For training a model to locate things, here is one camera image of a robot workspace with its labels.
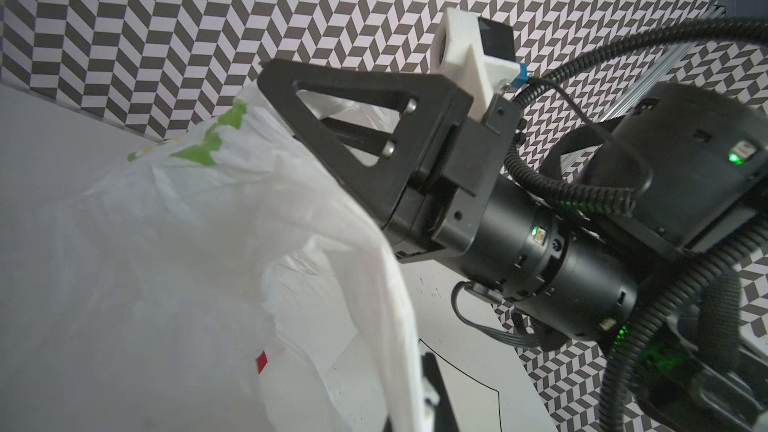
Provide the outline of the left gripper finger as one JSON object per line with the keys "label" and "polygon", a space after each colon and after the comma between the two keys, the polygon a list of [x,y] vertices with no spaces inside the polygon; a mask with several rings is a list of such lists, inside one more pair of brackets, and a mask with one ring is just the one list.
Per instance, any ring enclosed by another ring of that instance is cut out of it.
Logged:
{"label": "left gripper finger", "polygon": [[435,432],[458,432],[459,427],[443,380],[438,361],[432,352],[422,355],[422,370],[426,380],[426,403],[434,413]]}

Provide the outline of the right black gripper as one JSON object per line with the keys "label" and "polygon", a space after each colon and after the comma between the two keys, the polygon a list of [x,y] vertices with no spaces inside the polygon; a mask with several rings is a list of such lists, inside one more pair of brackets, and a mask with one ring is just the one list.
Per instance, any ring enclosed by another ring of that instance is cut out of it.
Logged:
{"label": "right black gripper", "polygon": [[296,138],[384,228],[402,263],[458,257],[480,228],[522,116],[493,94],[432,74],[363,72],[273,59],[257,86]]}

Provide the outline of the white plastic bag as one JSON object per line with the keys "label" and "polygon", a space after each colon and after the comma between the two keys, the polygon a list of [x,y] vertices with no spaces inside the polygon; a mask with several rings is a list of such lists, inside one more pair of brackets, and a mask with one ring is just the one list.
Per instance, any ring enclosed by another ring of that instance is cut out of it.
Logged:
{"label": "white plastic bag", "polygon": [[181,137],[1,91],[5,431],[430,431],[378,225],[255,84]]}

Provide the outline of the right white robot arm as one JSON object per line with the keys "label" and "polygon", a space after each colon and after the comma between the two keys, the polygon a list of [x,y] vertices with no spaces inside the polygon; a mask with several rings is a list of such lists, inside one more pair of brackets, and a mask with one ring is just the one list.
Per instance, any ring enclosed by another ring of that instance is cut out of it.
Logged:
{"label": "right white robot arm", "polygon": [[519,149],[544,93],[656,46],[767,42],[763,18],[631,34],[540,77],[511,29],[446,12],[433,74],[284,59],[257,84],[401,263],[434,260],[456,292],[511,302],[529,326],[487,335],[552,351],[594,342],[597,417],[619,431],[634,398],[677,431],[763,431],[767,356],[740,332],[737,266],[767,242],[767,118],[713,91],[655,84],[624,116],[564,135],[538,169]]}

